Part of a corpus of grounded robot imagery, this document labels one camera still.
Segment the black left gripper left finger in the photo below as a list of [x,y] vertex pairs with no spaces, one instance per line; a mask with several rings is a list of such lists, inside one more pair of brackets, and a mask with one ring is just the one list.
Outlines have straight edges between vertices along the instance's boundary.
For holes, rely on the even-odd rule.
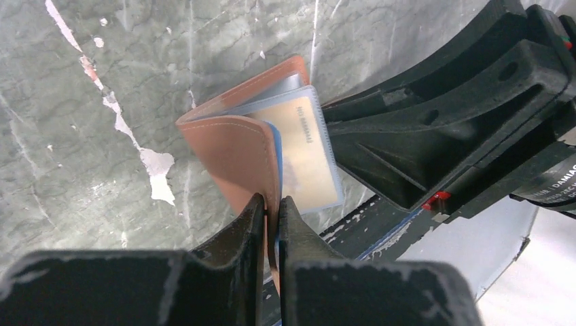
[[198,248],[35,251],[1,280],[2,325],[260,325],[264,198]]

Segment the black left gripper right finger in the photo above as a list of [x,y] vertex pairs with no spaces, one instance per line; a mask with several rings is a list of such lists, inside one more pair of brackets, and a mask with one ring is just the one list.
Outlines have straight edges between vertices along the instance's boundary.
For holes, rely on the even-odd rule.
[[284,325],[481,325],[467,281],[434,261],[348,259],[302,219],[291,197],[279,206]]

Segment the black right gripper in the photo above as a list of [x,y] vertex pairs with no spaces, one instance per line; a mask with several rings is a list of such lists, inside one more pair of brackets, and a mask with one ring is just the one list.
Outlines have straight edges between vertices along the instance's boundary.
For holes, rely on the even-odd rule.
[[441,222],[502,198],[575,210],[575,24],[489,1],[416,66],[323,106],[338,166]]

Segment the pink leather card holder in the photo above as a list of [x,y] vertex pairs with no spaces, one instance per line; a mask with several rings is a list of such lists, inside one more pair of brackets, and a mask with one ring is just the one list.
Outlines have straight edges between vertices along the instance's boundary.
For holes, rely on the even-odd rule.
[[276,287],[280,286],[276,250],[278,214],[284,198],[281,136],[272,124],[249,114],[301,96],[311,99],[329,166],[342,194],[341,202],[335,206],[341,205],[342,183],[321,104],[301,56],[284,60],[193,108],[176,121],[184,139],[235,213],[241,212],[253,194],[264,197],[264,247]]

